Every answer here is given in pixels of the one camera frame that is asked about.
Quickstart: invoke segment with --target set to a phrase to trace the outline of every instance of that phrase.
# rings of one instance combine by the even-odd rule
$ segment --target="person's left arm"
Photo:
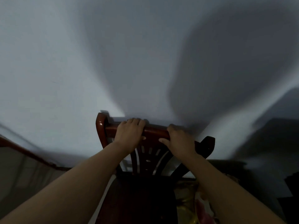
[[[117,165],[138,145],[144,120],[129,119],[115,140],[21,204],[0,224],[88,223]]]

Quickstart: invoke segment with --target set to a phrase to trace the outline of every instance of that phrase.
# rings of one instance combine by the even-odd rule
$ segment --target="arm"
[[[138,145],[145,122],[129,119],[115,140],[21,204],[0,224],[88,223],[117,165]]]
[[[268,207],[226,177],[195,152],[194,139],[183,131],[167,128],[170,141],[160,138],[194,174],[223,224],[284,224]]]

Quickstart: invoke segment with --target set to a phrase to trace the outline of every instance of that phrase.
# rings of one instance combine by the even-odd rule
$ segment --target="wooden chair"
[[[103,148],[112,142],[118,124],[109,123],[104,113],[98,114],[96,128]],[[120,165],[117,167],[117,177],[107,192],[96,223],[178,223],[173,186],[189,170],[180,164],[170,176],[161,176],[173,156],[158,141],[159,138],[170,139],[166,127],[146,126],[142,135],[146,140],[136,148],[138,154],[131,153],[133,171],[126,172]],[[205,137],[201,143],[195,142],[196,152],[207,158],[214,145],[215,138]]]

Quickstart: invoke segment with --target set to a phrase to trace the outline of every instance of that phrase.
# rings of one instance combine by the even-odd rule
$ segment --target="oval hole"
[[[159,155],[159,152],[160,152],[160,151],[161,151],[161,150],[160,150],[160,149],[158,149],[158,151],[156,152],[156,156],[157,156],[157,155]]]

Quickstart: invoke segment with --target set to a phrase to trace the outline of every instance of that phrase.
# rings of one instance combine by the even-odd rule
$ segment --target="hand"
[[[165,138],[160,138],[159,142],[166,145],[171,153],[180,159],[190,158],[196,155],[194,139],[191,135],[182,130],[175,130],[173,125],[167,127],[170,135],[170,141]]]
[[[140,140],[145,139],[144,136],[141,136],[144,126],[144,120],[128,119],[128,121],[121,122],[117,127],[114,142],[131,153]]]

